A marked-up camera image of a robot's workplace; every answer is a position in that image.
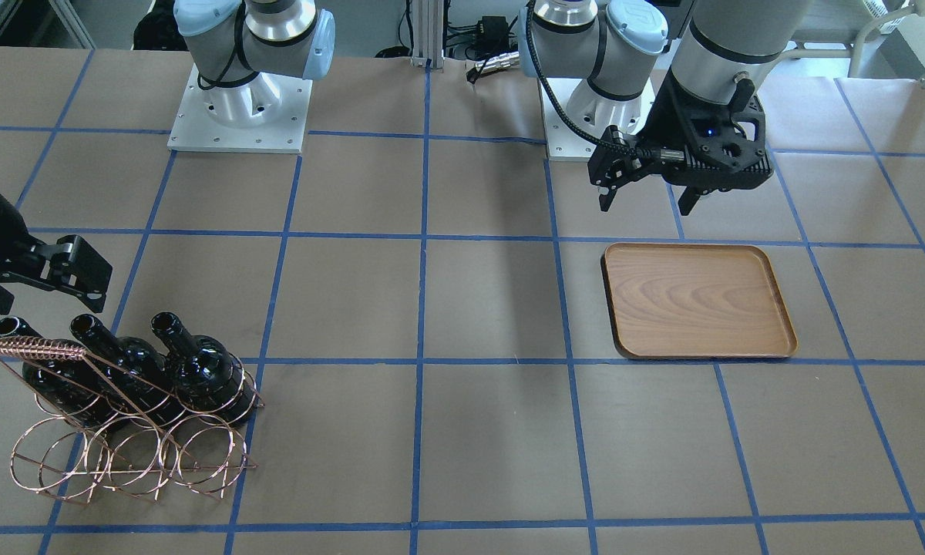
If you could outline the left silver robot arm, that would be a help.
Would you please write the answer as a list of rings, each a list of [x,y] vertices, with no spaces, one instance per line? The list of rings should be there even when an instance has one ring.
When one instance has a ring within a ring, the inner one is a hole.
[[[758,90],[805,17],[808,1],[696,1],[645,123],[640,102],[670,42],[647,1],[530,1],[519,15],[521,67],[559,119],[593,145],[600,210],[629,183],[658,175],[682,187],[690,214],[706,194],[754,190],[773,174]]]

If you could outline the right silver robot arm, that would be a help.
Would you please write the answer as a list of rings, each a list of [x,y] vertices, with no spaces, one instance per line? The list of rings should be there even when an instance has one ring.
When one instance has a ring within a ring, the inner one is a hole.
[[[335,56],[335,17],[312,1],[177,1],[177,31],[193,70],[171,126],[176,151],[297,152],[311,82]],[[0,314],[9,282],[61,291],[100,313],[113,267],[85,239],[32,236],[0,193]]]

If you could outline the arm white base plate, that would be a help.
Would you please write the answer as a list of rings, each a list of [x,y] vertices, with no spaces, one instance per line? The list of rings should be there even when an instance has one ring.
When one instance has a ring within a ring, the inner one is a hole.
[[[197,77],[192,67],[170,150],[301,154],[312,81],[263,72],[240,87],[202,90]]]
[[[604,130],[614,124],[621,131],[633,136],[642,130],[655,101],[651,81],[647,80],[639,97],[628,101],[614,101],[597,95],[583,79],[547,79],[561,108],[579,129],[590,136],[600,137]],[[558,116],[547,97],[546,89],[540,85],[541,113],[548,158],[551,161],[587,161],[595,151],[595,145],[569,129]]]

